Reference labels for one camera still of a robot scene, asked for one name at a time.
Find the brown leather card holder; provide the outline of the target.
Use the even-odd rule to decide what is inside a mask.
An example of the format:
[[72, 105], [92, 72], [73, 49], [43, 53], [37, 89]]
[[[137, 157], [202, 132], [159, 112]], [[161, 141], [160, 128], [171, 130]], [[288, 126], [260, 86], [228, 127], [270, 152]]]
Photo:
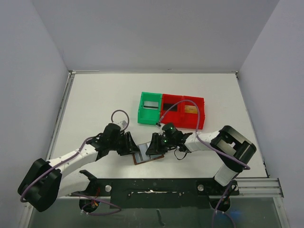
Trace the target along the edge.
[[146, 151], [150, 146], [150, 142], [142, 143], [137, 145], [139, 148], [139, 152], [133, 154], [133, 162], [134, 165], [143, 164], [146, 162], [151, 162], [153, 160], [164, 158], [164, 155], [146, 155]]

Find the silver card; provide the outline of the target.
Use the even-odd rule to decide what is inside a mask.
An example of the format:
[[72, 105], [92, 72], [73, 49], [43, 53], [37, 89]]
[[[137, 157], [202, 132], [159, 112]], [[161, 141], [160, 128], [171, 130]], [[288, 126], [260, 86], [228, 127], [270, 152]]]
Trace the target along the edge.
[[159, 109], [159, 103], [155, 102], [155, 101], [144, 101], [143, 107], [145, 109], [158, 110]]

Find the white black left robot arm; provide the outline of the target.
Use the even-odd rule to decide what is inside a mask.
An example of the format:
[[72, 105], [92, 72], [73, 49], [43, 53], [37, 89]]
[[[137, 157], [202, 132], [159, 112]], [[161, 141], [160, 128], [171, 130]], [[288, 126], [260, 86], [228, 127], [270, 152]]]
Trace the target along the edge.
[[55, 159], [35, 160], [18, 187], [20, 201], [43, 212], [58, 198], [61, 181], [72, 172], [107, 156], [110, 151], [120, 156], [140, 152], [131, 133], [125, 131], [127, 126], [126, 121], [109, 123], [102, 133], [88, 137], [78, 149]]

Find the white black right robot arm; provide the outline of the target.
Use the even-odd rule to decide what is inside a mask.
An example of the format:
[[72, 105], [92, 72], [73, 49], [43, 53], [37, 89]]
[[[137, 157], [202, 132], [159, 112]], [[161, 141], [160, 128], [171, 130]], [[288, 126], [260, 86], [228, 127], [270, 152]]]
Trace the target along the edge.
[[214, 176], [221, 186], [227, 186], [243, 170], [255, 152], [256, 146], [237, 130], [229, 125], [211, 133], [183, 133], [172, 123], [164, 125], [161, 133], [153, 133], [146, 155], [163, 155], [170, 150], [185, 153], [215, 151], [223, 165]]

